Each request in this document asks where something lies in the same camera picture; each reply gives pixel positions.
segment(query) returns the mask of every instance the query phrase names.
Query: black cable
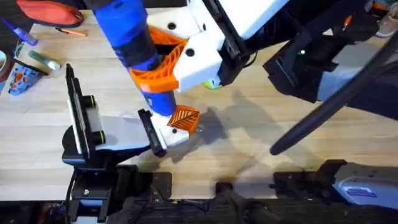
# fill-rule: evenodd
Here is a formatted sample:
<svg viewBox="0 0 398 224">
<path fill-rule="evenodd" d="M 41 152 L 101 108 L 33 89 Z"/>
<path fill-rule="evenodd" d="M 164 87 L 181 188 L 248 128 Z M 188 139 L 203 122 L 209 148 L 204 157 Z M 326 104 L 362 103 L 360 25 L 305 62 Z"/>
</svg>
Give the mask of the black cable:
<svg viewBox="0 0 398 224">
<path fill-rule="evenodd" d="M 256 55 L 255 55 L 254 58 L 251 60 L 251 62 L 245 64 L 245 66 L 244 66 L 243 68 L 247 68 L 248 66 L 252 65 L 252 64 L 256 61 L 256 59 L 257 59 L 257 54 L 258 54 L 258 53 L 259 53 L 259 52 L 256 52 Z"/>
<path fill-rule="evenodd" d="M 297 144 L 312 131 L 329 120 L 337 111 L 344 107 L 356 94 L 375 78 L 391 69 L 398 67 L 398 62 L 383 65 L 398 48 L 398 32 L 396 32 L 384 47 L 366 64 L 366 66 L 339 91 L 329 97 L 310 114 L 298 122 L 292 129 L 285 133 L 270 148 L 272 155 L 278 155 Z"/>
<path fill-rule="evenodd" d="M 73 183 L 75 182 L 75 179 L 76 179 L 76 169 L 73 170 L 73 174 L 70 177 L 69 186 L 68 186 L 68 190 L 67 190 L 67 196 L 65 197 L 65 224 L 70 224 L 69 200 L 70 200 L 70 194 L 72 192 L 72 187 L 73 187 Z"/>
</svg>

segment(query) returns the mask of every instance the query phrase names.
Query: pen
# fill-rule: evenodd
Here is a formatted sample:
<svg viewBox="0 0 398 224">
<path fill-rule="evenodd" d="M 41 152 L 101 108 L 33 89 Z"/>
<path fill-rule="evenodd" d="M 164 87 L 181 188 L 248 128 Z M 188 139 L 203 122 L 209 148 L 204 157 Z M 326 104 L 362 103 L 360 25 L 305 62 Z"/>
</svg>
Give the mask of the pen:
<svg viewBox="0 0 398 224">
<path fill-rule="evenodd" d="M 75 35 L 80 35 L 82 37 L 87 36 L 87 34 L 84 34 L 82 32 L 78 32 L 78 31 L 74 31 L 74 30 L 70 30 L 70 29 L 64 29 L 64 28 L 58 28 L 58 27 L 56 27 L 55 29 L 58 30 L 59 32 L 63 32 L 66 34 L 75 34 Z"/>
<path fill-rule="evenodd" d="M 346 30 L 347 26 L 351 23 L 352 19 L 353 19 L 353 16 L 348 16 L 346 18 L 346 20 L 344 21 L 343 31 Z"/>
</svg>

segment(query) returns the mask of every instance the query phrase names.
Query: white block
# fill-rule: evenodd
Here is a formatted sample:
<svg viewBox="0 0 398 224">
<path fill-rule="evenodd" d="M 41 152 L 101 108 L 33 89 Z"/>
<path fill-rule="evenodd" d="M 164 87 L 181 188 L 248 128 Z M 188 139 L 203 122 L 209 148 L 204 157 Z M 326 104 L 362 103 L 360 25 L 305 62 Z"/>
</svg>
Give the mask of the white block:
<svg viewBox="0 0 398 224">
<path fill-rule="evenodd" d="M 208 45 L 208 34 L 202 32 L 190 38 L 181 54 L 177 64 L 174 66 L 174 76 L 179 82 L 178 92 L 199 85 L 209 79 L 217 79 L 222 58 L 218 51 Z M 193 49 L 192 57 L 186 55 L 187 49 Z"/>
<path fill-rule="evenodd" d="M 289 0 L 219 0 L 236 32 L 244 39 L 255 34 Z"/>
<path fill-rule="evenodd" d="M 170 118 L 171 116 L 162 116 L 157 113 L 153 113 L 153 115 L 150 117 L 150 120 L 154 125 L 156 135 L 159 138 L 163 149 L 167 149 L 169 146 L 176 146 L 189 139 L 188 131 L 173 128 L 167 125 Z"/>
<path fill-rule="evenodd" d="M 169 23 L 173 22 L 175 29 L 169 29 Z M 147 23 L 169 34 L 187 39 L 200 32 L 195 18 L 187 6 L 168 11 L 151 14 L 148 16 Z"/>
<path fill-rule="evenodd" d="M 208 39 L 206 44 L 215 48 L 216 50 L 221 50 L 224 44 L 225 36 L 221 29 L 218 27 L 216 21 L 214 21 L 210 12 L 207 10 L 205 4 L 202 0 L 188 0 L 188 8 L 191 10 L 199 29 L 202 32 L 206 32 Z"/>
</svg>

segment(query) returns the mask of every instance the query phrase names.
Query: blue container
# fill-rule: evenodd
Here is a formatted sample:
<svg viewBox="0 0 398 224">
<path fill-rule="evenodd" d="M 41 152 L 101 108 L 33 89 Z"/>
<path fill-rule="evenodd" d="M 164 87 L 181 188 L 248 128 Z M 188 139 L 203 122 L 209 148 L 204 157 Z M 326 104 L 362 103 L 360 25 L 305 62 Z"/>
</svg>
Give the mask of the blue container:
<svg viewBox="0 0 398 224">
<path fill-rule="evenodd" d="M 116 0 L 94 11 L 99 26 L 126 68 L 154 70 L 160 65 L 147 26 L 147 11 L 141 1 Z M 141 91 L 158 114 L 170 116 L 176 108 L 173 91 Z"/>
<path fill-rule="evenodd" d="M 171 116 L 177 107 L 174 92 L 147 93 L 141 91 L 150 108 L 162 116 Z"/>
</svg>

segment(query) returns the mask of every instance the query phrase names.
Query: wooden tabletop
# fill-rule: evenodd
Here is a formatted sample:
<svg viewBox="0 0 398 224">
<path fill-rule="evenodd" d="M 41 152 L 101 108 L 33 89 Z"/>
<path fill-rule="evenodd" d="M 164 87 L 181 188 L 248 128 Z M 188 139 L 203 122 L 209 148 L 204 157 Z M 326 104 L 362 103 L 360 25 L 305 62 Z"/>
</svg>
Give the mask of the wooden tabletop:
<svg viewBox="0 0 398 224">
<path fill-rule="evenodd" d="M 70 63 L 83 94 L 95 95 L 100 113 L 138 118 L 148 109 L 126 69 L 90 11 L 76 30 L 88 37 L 34 25 L 39 39 L 25 45 L 19 60 L 46 69 L 27 55 L 30 49 Z M 202 112 L 198 132 L 159 159 L 146 152 L 127 161 L 146 171 L 173 174 L 174 198 L 209 198 L 217 180 L 234 180 L 248 197 L 272 197 L 267 184 L 282 170 L 316 170 L 326 159 L 398 166 L 398 123 L 343 108 L 287 152 L 272 156 L 270 146 L 316 105 L 277 92 L 261 65 L 280 45 L 259 53 L 257 62 L 221 90 L 196 86 L 176 93 L 177 103 Z M 0 95 L 0 200 L 63 200 L 72 167 L 61 160 L 62 136 L 71 125 L 65 66 L 19 96 Z"/>
</svg>

